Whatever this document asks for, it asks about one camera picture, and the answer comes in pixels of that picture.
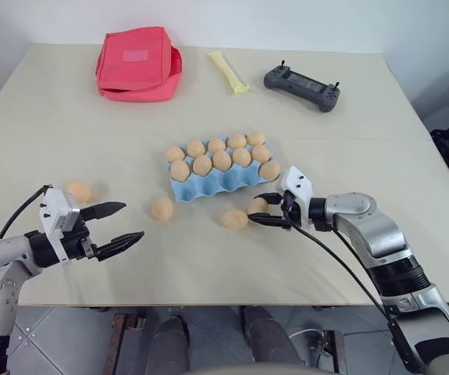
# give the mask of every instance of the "game controller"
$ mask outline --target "game controller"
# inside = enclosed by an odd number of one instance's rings
[[[290,67],[285,65],[285,60],[264,76],[264,86],[279,88],[300,98],[308,99],[317,104],[321,112],[330,112],[337,104],[340,93],[339,82],[335,85],[322,84],[290,70]]]

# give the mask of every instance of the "table surface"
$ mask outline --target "table surface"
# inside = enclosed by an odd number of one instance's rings
[[[356,283],[301,235],[219,218],[246,209],[275,184],[176,204],[173,220],[150,217],[153,198],[173,197],[164,150],[190,138],[262,130],[283,167],[295,165],[316,196],[361,191],[403,230],[429,279],[449,301],[449,171],[381,55],[224,49],[250,91],[234,96],[206,52],[181,48],[184,73],[168,102],[122,103],[94,83],[99,45],[34,45],[0,92],[0,227],[42,184],[91,183],[94,202],[127,207],[90,222],[99,245],[145,230],[104,262],[56,265],[29,280],[24,305],[365,304]],[[340,81],[335,110],[262,86],[281,59],[325,83]],[[31,206],[8,235],[40,229]],[[332,234],[317,234],[370,288]]]

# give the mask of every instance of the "brown egg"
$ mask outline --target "brown egg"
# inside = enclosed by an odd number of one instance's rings
[[[252,158],[261,163],[269,160],[269,149],[264,145],[256,145],[252,149]]]
[[[250,146],[263,145],[265,142],[265,135],[261,131],[252,131],[247,136],[247,143]]]
[[[265,162],[258,170],[258,175],[267,179],[267,181],[273,181],[280,175],[280,164],[272,160]]]
[[[159,221],[167,221],[174,214],[174,204],[169,197],[160,197],[153,201],[151,207],[153,217]]]
[[[223,226],[229,229],[244,229],[248,225],[248,216],[240,209],[230,209],[223,215]]]
[[[212,157],[212,164],[218,170],[226,172],[231,167],[231,157],[226,151],[219,150]]]
[[[165,150],[165,157],[169,163],[174,163],[176,160],[184,160],[186,156],[181,147],[170,146]]]
[[[77,203],[87,203],[92,198],[91,186],[83,181],[70,181],[66,185],[66,191],[73,194]]]
[[[264,198],[255,198],[248,206],[248,215],[252,213],[267,213],[269,212],[268,202]]]
[[[208,143],[207,149],[210,152],[217,152],[219,150],[225,150],[226,143],[220,138],[214,138],[214,139],[211,139],[210,142]]]
[[[239,166],[249,166],[252,161],[252,157],[250,156],[250,152],[248,152],[245,148],[239,147],[235,148],[233,151],[233,163],[238,164]]]
[[[212,161],[207,155],[200,155],[193,161],[193,172],[198,176],[206,176],[212,169]]]
[[[170,176],[179,182],[184,182],[190,176],[190,167],[183,160],[176,160],[170,166]]]
[[[231,147],[231,148],[245,147],[246,144],[247,144],[247,140],[241,134],[232,135],[227,140],[227,146]]]
[[[200,155],[205,154],[205,146],[199,139],[191,139],[186,144],[186,152],[192,158],[197,158]]]

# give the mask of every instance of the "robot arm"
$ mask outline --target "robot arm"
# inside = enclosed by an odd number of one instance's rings
[[[406,368],[418,373],[434,359],[443,357],[440,361],[445,362],[449,307],[427,279],[399,227],[377,209],[375,200],[359,193],[312,198],[311,183],[295,167],[285,171],[280,187],[283,196],[261,196],[269,203],[282,202],[288,220],[264,213],[250,215],[251,220],[290,229],[292,223],[300,226],[303,218],[312,220],[316,230],[346,234],[379,292],[394,345]]]
[[[5,352],[20,290],[26,280],[59,262],[83,257],[102,261],[127,250],[144,235],[144,232],[124,234],[101,247],[91,242],[85,222],[110,216],[125,207],[123,203],[108,202],[80,209],[72,195],[49,188],[40,206],[44,233],[35,230],[0,239],[0,374],[6,371]]]

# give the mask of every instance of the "egg carton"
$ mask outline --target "egg carton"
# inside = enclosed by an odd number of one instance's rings
[[[227,144],[227,138],[221,137],[221,139]],[[205,145],[205,149],[207,149],[209,140],[204,139],[201,140],[201,142]],[[187,155],[186,145],[181,145],[180,147]],[[253,146],[247,144],[245,149],[251,152]],[[232,156],[233,149],[228,147],[226,148],[226,152]],[[212,160],[212,156],[214,155],[213,152],[207,151],[205,154]],[[188,164],[191,170],[191,174],[187,180],[179,182],[170,178],[170,184],[172,185],[172,190],[176,196],[177,202],[190,202],[193,199],[200,197],[212,197],[222,191],[231,192],[245,186],[255,186],[268,182],[267,179],[258,175],[261,163],[257,160],[252,160],[252,163],[246,167],[240,166],[234,162],[226,172],[212,167],[206,176],[200,176],[193,172],[193,161],[194,158],[191,158],[190,156],[184,158],[184,162]]]

